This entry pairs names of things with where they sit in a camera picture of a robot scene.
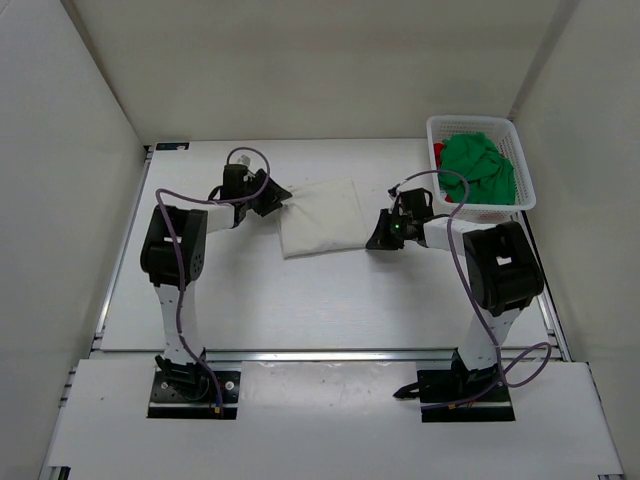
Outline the white t shirt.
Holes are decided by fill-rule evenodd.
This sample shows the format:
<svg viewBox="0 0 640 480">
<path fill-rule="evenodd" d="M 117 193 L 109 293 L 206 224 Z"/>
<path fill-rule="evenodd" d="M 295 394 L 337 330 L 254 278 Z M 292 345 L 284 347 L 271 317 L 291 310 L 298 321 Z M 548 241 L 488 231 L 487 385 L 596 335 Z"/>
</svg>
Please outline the white t shirt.
<svg viewBox="0 0 640 480">
<path fill-rule="evenodd" d="M 290 193 L 279 215 L 285 259 L 364 247 L 367 230 L 351 178 L 293 186 Z"/>
</svg>

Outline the green t shirt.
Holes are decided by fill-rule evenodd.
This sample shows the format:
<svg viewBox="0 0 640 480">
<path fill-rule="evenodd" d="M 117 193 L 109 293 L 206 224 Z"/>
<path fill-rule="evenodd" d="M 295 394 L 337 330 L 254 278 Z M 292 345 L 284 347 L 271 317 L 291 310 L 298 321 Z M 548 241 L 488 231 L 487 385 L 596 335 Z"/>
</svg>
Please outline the green t shirt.
<svg viewBox="0 0 640 480">
<path fill-rule="evenodd" d="M 440 170 L 454 171 L 466 179 L 468 204 L 515 204 L 514 167 L 484 133 L 456 134 L 442 142 Z"/>
</svg>

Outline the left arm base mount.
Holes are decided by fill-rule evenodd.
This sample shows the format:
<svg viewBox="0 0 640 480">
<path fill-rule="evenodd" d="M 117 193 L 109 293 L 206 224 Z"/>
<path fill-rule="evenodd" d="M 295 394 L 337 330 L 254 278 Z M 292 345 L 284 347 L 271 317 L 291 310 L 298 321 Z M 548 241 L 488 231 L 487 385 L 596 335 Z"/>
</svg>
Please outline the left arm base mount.
<svg viewBox="0 0 640 480">
<path fill-rule="evenodd" d="M 214 372 L 220 390 L 199 364 L 179 365 L 161 355 L 149 395 L 150 419 L 235 420 L 241 387 L 239 370 Z"/>
</svg>

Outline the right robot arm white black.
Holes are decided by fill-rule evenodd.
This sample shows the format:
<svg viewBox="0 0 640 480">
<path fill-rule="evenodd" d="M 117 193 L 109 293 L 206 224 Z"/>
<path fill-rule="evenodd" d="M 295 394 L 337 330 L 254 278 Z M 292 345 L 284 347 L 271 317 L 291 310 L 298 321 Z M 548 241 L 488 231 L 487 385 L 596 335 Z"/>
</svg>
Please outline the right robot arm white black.
<svg viewBox="0 0 640 480">
<path fill-rule="evenodd" d="M 498 350 L 521 313 L 542 293 L 543 276 L 521 225 L 475 223 L 436 215 L 424 188 L 389 191 L 392 205 L 380 210 L 370 251 L 395 251 L 407 242 L 452 254 L 474 319 L 453 355 L 449 387 L 470 400 L 500 378 Z"/>
</svg>

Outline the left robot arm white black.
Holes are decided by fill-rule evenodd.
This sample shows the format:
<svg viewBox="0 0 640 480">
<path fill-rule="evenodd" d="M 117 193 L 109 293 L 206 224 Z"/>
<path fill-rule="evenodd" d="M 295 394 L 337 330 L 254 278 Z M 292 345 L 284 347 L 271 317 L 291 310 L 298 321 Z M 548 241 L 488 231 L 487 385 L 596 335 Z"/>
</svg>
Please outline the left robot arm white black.
<svg viewBox="0 0 640 480">
<path fill-rule="evenodd" d="M 222 404 L 221 386 L 206 365 L 196 314 L 195 283 L 205 266 L 207 236 L 238 227 L 249 211 L 265 217 L 284 206 L 292 193 L 270 177 L 252 172 L 244 164 L 228 164 L 222 183 L 205 200 L 192 202 L 200 208 L 167 205 L 156 192 L 156 206 L 143 242 L 140 264 L 158 297 L 165 336 L 164 353 L 156 363 L 164 381 L 187 401 L 215 395 Z"/>
</svg>

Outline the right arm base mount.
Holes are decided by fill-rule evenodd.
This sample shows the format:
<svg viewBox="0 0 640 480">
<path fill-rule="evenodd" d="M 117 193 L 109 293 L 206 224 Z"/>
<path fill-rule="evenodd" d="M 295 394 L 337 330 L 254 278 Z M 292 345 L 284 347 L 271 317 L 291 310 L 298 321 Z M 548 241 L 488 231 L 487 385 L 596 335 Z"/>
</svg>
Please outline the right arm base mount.
<svg viewBox="0 0 640 480">
<path fill-rule="evenodd" d="M 417 380 L 393 398 L 418 400 L 422 423 L 489 423 L 516 420 L 509 389 L 498 366 L 469 369 L 454 351 L 448 370 L 419 368 Z"/>
</svg>

